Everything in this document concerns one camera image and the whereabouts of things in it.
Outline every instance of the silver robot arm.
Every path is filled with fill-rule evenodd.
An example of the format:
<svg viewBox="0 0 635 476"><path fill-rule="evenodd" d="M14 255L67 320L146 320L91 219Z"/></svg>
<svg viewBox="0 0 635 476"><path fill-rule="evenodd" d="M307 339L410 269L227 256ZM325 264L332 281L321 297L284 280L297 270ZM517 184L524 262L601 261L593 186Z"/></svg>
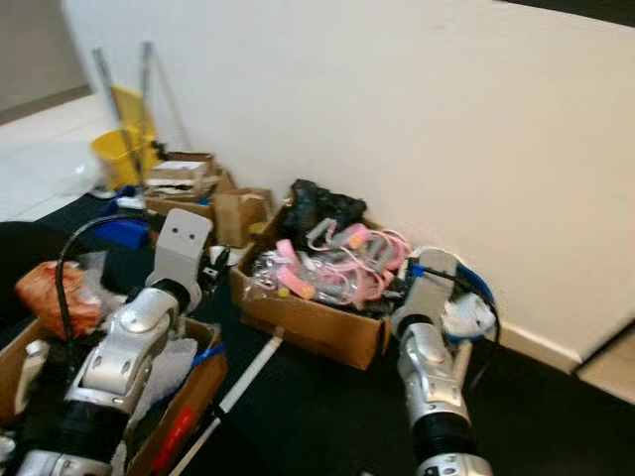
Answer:
<svg viewBox="0 0 635 476"><path fill-rule="evenodd" d="M441 250L424 251L420 265L454 275L456 259ZM417 476L491 476L478 454L461 387L469 345L453 359L442 337L441 316L453 282L424 274L413 283L404 305L393 314L400 340L398 363L406 388Z"/></svg>
<svg viewBox="0 0 635 476"><path fill-rule="evenodd" d="M196 277L211 222L168 214L146 288L110 318L107 336L83 362L65 396L64 418L25 457L18 476L109 476L110 460L178 317L196 308Z"/></svg>

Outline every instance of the black floor mat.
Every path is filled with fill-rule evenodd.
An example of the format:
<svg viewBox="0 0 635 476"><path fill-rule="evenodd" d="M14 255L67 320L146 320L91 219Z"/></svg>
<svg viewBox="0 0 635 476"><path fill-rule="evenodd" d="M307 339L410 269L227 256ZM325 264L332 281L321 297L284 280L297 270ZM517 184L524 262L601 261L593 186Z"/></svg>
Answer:
<svg viewBox="0 0 635 476"><path fill-rule="evenodd" d="M96 216L95 201L81 198L40 221L70 232ZM114 248L107 267L121 289L142 284L152 251ZM226 280L195 316L222 326L229 362L222 398L269 337L239 322ZM483 364L485 347L475 349L470 374ZM366 372L283 344L185 474L414 474L396 362L394 342ZM632 470L633 407L528 357L499 349L466 400L496 475Z"/></svg>

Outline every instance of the white wall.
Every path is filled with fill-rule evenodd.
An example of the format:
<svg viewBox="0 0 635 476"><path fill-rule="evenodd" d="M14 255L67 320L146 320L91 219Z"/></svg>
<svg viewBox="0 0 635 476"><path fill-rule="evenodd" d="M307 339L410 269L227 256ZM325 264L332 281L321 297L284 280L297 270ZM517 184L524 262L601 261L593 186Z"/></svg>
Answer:
<svg viewBox="0 0 635 476"><path fill-rule="evenodd" d="M365 198L572 357L635 309L634 30L490 0L65 3L93 78L101 46L137 87L154 42L173 148Z"/></svg>

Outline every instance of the white tile floor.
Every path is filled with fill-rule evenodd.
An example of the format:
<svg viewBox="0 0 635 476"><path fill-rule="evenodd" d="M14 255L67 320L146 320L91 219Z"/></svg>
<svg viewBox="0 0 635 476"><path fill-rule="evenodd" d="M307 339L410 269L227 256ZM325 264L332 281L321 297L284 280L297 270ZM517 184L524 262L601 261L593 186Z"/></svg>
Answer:
<svg viewBox="0 0 635 476"><path fill-rule="evenodd" d="M37 220L87 191L90 141L110 128L95 96L0 126L0 221Z"/></svg>

